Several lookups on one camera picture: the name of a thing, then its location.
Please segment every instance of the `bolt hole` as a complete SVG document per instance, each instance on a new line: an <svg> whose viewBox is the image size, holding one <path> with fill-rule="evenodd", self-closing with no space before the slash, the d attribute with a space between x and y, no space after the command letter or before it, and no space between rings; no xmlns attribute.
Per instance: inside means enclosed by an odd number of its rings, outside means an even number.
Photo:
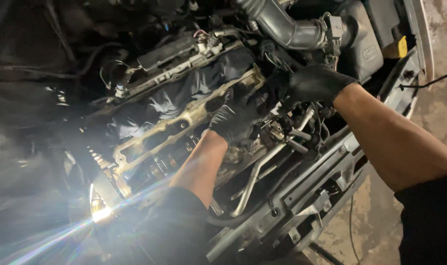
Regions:
<svg viewBox="0 0 447 265"><path fill-rule="evenodd" d="M272 217L277 217L279 215L279 211L277 209L274 209L271 211L271 216Z"/></svg>

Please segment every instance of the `forearm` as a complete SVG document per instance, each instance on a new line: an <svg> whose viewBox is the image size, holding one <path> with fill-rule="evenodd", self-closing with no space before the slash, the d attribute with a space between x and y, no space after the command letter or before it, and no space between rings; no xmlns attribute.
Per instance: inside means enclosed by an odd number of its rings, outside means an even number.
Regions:
<svg viewBox="0 0 447 265"><path fill-rule="evenodd" d="M174 175L170 187L190 190L209 208L217 171L227 148L224 138L214 131L206 131L184 165Z"/></svg>
<svg viewBox="0 0 447 265"><path fill-rule="evenodd" d="M334 100L334 106L392 190L447 174L447 147L360 85L346 87Z"/></svg>

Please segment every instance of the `black nitrile glove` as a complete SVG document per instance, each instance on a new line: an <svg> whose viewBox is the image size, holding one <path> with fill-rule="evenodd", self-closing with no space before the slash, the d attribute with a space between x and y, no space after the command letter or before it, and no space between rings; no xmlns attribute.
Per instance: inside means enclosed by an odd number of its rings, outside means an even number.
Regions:
<svg viewBox="0 0 447 265"><path fill-rule="evenodd" d="M326 65L307 66L290 78L292 94L303 102L332 102L347 85L356 79L333 71Z"/></svg>
<svg viewBox="0 0 447 265"><path fill-rule="evenodd" d="M264 118L264 115L258 113L256 99L249 98L248 88L239 84L235 85L230 88L224 105L210 121L209 130L222 136L229 147L248 139L254 125Z"/></svg>

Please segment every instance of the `concrete floor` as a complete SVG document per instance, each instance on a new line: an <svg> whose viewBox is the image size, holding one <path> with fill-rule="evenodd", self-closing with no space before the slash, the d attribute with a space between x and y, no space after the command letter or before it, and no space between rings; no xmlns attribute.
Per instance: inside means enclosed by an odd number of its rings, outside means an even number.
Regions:
<svg viewBox="0 0 447 265"><path fill-rule="evenodd" d="M447 0L423 0L432 36L436 76L447 74ZM419 93L412 121L447 145L447 80ZM354 247L363 265L400 264L402 204L373 168L354 195L352 231ZM318 243L346 265L357 263L349 236L348 202L331 221ZM328 264L311 250L303 250L315 264Z"/></svg>

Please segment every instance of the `black sleeve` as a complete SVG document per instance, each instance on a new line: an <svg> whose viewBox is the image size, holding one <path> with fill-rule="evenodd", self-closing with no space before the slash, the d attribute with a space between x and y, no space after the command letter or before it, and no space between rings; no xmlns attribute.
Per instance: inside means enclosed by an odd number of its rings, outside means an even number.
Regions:
<svg viewBox="0 0 447 265"><path fill-rule="evenodd" d="M169 188L135 229L136 242L144 252L143 264L209 264L204 236L207 214L189 190Z"/></svg>
<svg viewBox="0 0 447 265"><path fill-rule="evenodd" d="M402 264L447 264L447 176L397 192L403 204Z"/></svg>

